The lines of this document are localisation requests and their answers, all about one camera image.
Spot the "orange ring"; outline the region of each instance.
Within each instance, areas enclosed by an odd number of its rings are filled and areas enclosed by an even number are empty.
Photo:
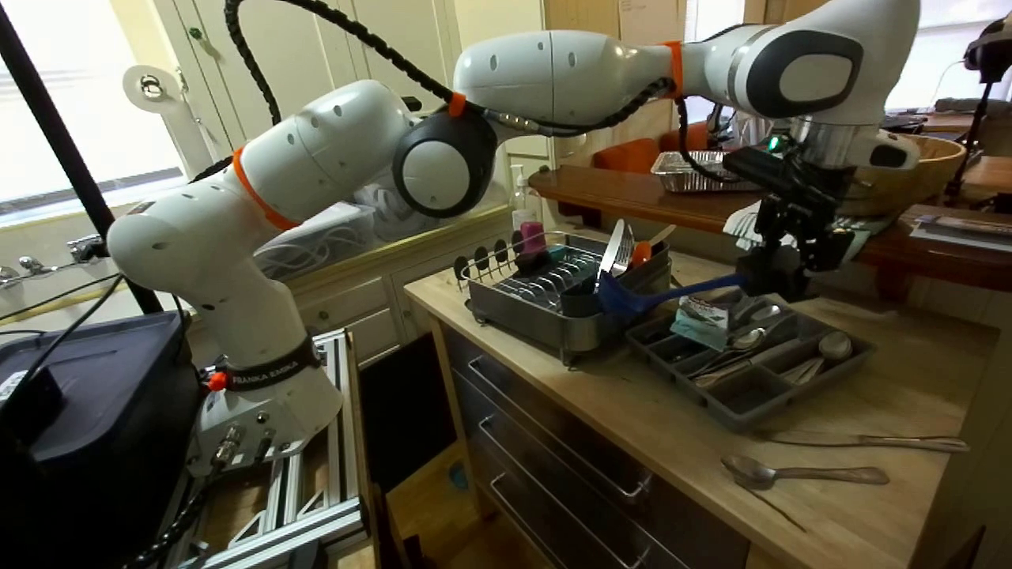
[[[683,94],[683,82],[686,82],[686,52],[683,52],[683,43],[667,43],[667,52],[671,52],[671,98]]]
[[[466,112],[467,112],[467,98],[453,91],[449,100],[447,100],[447,115],[449,116],[466,116]]]
[[[277,208],[272,208],[269,202],[264,202],[264,195],[252,190],[247,169],[244,169],[244,150],[231,152],[231,170],[240,180],[244,194],[252,198],[252,206],[264,211],[264,220],[269,224],[274,224],[277,232],[292,232],[296,227],[296,222],[285,220]]]

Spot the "window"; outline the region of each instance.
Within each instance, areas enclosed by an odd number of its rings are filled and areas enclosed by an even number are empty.
[[[720,28],[739,27],[748,17],[748,0],[690,0],[686,4],[686,43],[707,37]]]
[[[748,0],[690,0],[686,4],[686,43],[702,43],[720,28],[739,27],[748,17]],[[711,100],[690,98],[690,124],[704,121],[711,115]]]
[[[966,47],[985,27],[1002,18],[1012,0],[920,0],[920,32],[912,59],[891,88],[886,109],[933,109],[940,98],[980,98],[980,74],[962,66]],[[994,88],[994,98],[1012,94],[1012,74]]]
[[[132,54],[108,0],[2,0],[2,11],[102,190],[180,176],[160,116],[125,94]],[[73,198],[2,59],[0,124],[0,216]]]

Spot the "floor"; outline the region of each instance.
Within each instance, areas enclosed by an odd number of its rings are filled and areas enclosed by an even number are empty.
[[[480,515],[462,477],[462,452],[449,447],[388,497],[388,511],[403,537],[419,537],[423,569],[548,569],[550,562],[512,529],[509,520]],[[237,477],[227,497],[205,510],[201,537],[215,546],[264,507],[257,477]],[[364,546],[334,562],[340,569],[375,569]]]

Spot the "robotic arm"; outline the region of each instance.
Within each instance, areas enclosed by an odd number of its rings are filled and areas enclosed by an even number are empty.
[[[739,261],[748,292],[796,299],[808,268],[834,268],[850,235],[834,211],[854,169],[912,169],[916,146],[884,136],[884,105],[916,32],[916,4],[833,0],[788,27],[739,27],[695,46],[619,47],[603,36],[548,32],[472,47],[456,87],[478,105],[543,121],[595,124],[659,75],[760,116],[809,116],[788,159],[739,150],[725,169],[767,186],[767,247]]]
[[[980,82],[998,82],[1012,66],[1012,13],[990,23],[962,59],[967,70],[980,70]]]
[[[509,36],[462,54],[458,98],[423,124],[379,82],[353,82],[234,152],[227,170],[125,216],[108,235],[121,268],[187,299],[225,354],[210,374],[191,470],[296,450],[340,412],[289,289],[252,267],[269,237],[351,198],[382,169],[413,208],[458,216],[480,198],[502,139],[593,130],[663,80],[671,94],[812,116],[796,156],[743,150],[725,163],[768,186],[760,216],[768,247],[743,271],[793,279],[837,256],[829,224],[858,166],[905,169],[916,159],[879,139],[884,100],[914,28],[912,0],[829,0],[788,27],[739,27],[698,46],[632,52],[589,32]],[[788,268],[782,235],[804,249]]]

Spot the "black box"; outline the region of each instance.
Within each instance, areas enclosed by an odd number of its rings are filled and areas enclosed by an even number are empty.
[[[48,343],[0,347],[0,377]],[[81,326],[48,369],[57,422],[30,447],[0,433],[0,567],[118,567],[159,536],[184,475],[201,400],[184,320]]]

